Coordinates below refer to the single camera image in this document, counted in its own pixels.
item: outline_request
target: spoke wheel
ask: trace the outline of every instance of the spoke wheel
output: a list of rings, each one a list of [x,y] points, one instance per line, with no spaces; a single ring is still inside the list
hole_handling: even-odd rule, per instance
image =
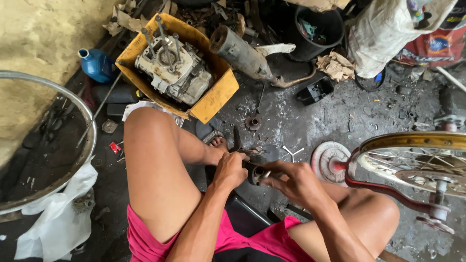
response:
[[[394,182],[435,192],[436,180],[450,181],[446,195],[466,197],[466,135],[444,131],[406,132],[371,138],[360,146],[358,163]]]

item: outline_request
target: wall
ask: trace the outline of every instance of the wall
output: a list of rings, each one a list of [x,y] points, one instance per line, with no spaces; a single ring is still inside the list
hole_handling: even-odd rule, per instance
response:
[[[4,0],[0,2],[0,69],[64,85],[79,68],[77,51],[105,34],[116,0]],[[55,92],[18,80],[0,80],[0,166],[55,98]]]

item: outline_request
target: white plastic bag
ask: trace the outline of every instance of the white plastic bag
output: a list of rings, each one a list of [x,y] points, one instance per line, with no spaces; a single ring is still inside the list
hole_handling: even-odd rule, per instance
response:
[[[70,251],[86,241],[91,232],[90,212],[95,203],[77,205],[75,198],[87,197],[96,182],[97,171],[90,160],[69,180],[63,193],[22,209],[24,215],[44,211],[34,225],[18,238],[14,259],[40,257],[44,262],[70,260]]]
[[[441,25],[457,0],[434,0],[425,5],[430,25],[414,29],[406,0],[373,0],[352,23],[348,54],[357,64],[356,73],[373,78],[410,41]]]

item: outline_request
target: hand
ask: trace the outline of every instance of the hand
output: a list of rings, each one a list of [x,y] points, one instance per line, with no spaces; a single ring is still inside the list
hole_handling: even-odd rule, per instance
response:
[[[289,179],[285,181],[269,176],[263,179],[260,185],[268,185],[280,190],[292,202],[302,207],[313,209],[316,205],[331,200],[307,163],[278,160],[266,163],[263,167],[272,173],[284,173]]]
[[[225,152],[217,165],[217,171],[213,177],[213,184],[224,187],[230,193],[247,178],[247,169],[243,168],[243,160],[249,161],[244,153]]]

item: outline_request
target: black bucket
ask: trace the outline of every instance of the black bucket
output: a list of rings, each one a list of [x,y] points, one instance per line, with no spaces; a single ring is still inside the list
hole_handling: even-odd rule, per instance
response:
[[[300,30],[298,18],[317,27],[317,30],[322,28],[321,34],[326,37],[325,45],[317,44],[306,37]],[[291,59],[299,62],[309,62],[325,49],[334,47],[340,43],[343,35],[343,20],[338,11],[331,10],[325,13],[316,13],[307,7],[299,6],[295,12],[295,22],[291,23],[284,42],[296,45],[296,49],[289,54]]]

